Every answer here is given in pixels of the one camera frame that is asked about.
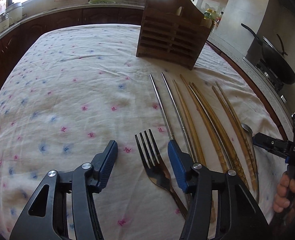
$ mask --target metal fork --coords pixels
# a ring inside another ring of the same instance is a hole
[[[158,146],[155,142],[155,139],[153,137],[151,129],[149,129],[149,133],[150,133],[150,137],[151,137],[152,144],[153,144],[156,155],[153,151],[150,139],[147,136],[147,132],[144,131],[144,135],[146,138],[147,146],[148,146],[151,154],[147,150],[142,133],[141,132],[139,133],[140,137],[141,137],[142,145],[143,145],[143,148],[145,151],[147,162],[145,160],[145,157],[144,157],[141,145],[140,145],[140,141],[138,140],[137,135],[135,135],[137,148],[140,153],[145,172],[146,172],[147,176],[149,177],[149,179],[155,185],[165,189],[167,192],[169,192],[171,194],[171,196],[173,197],[174,201],[176,202],[178,208],[180,209],[181,214],[186,219],[186,217],[188,215],[188,211],[187,211],[186,207],[184,206],[184,204],[182,203],[181,199],[178,197],[177,193],[173,189],[169,170],[167,169],[166,165],[164,164],[164,162],[162,160],[162,157],[160,155]]]

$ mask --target kitchen counter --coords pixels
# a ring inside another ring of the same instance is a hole
[[[69,11],[69,10],[75,10],[75,9],[85,9],[85,8],[101,8],[101,7],[115,7],[115,8],[129,8],[129,9],[141,9],[144,10],[144,4],[140,3],[131,3],[131,2],[123,2],[123,3],[98,3],[98,4],[81,4],[81,5],[74,5],[74,6],[67,6],[57,9],[48,10],[45,12],[41,12],[35,15],[32,15],[30,17],[27,17],[25,19],[22,19],[21,21],[11,25],[9,28],[7,28],[4,32],[0,33],[0,39],[3,38],[6,34],[20,26],[21,24],[24,24],[26,22],[29,22],[31,20],[35,20],[39,17],[43,17],[46,15],[63,12],[63,11]]]
[[[293,140],[291,115],[286,109],[286,106],[282,102],[281,98],[267,82],[266,78],[256,69],[255,66],[248,62],[240,52],[215,35],[215,33],[211,32],[208,41],[231,58],[249,76],[249,78],[255,83],[270,103],[279,118],[288,139]]]

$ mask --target tablecloth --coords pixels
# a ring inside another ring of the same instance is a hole
[[[140,27],[85,25],[42,35],[25,53],[0,92],[0,232],[9,238],[27,200],[49,170],[72,171],[118,143],[107,187],[94,194],[106,240],[178,239],[184,219],[169,193],[147,177],[134,134],[151,128],[174,188],[185,203],[167,156],[166,127],[152,88],[152,73],[178,144],[186,151],[176,113],[162,80],[178,83],[196,124],[207,167],[222,171],[203,121],[179,74],[204,93],[238,153],[250,182],[236,134],[211,86],[225,90],[241,122],[254,133],[281,138],[278,128],[246,82],[208,45],[192,71],[152,58],[136,57]],[[284,161],[255,148],[260,208],[267,220]],[[74,237],[71,201],[68,227]],[[210,225],[209,237],[214,236]]]

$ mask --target wok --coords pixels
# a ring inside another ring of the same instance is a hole
[[[269,42],[265,37],[263,37],[263,41],[258,38],[253,30],[251,30],[248,26],[241,23],[243,28],[246,28],[251,34],[254,36],[257,43],[262,46],[262,56],[264,61],[268,64],[269,68],[275,73],[275,75],[285,84],[291,85],[295,83],[295,73],[289,64],[284,59],[284,55],[287,55],[284,52],[284,47],[280,36],[282,52],[279,52],[275,47]]]

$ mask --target bottle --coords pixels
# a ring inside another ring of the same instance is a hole
[[[212,10],[208,8],[206,12],[204,13],[204,19],[210,19],[211,12]]]
[[[221,19],[222,19],[223,14],[224,14],[224,12],[221,12],[220,15],[215,19],[214,25],[215,25],[216,27],[219,26],[219,23],[220,23],[220,21],[221,21]]]
[[[210,19],[211,19],[212,21],[215,21],[215,19],[216,19],[216,11],[212,11],[212,12],[210,13]]]

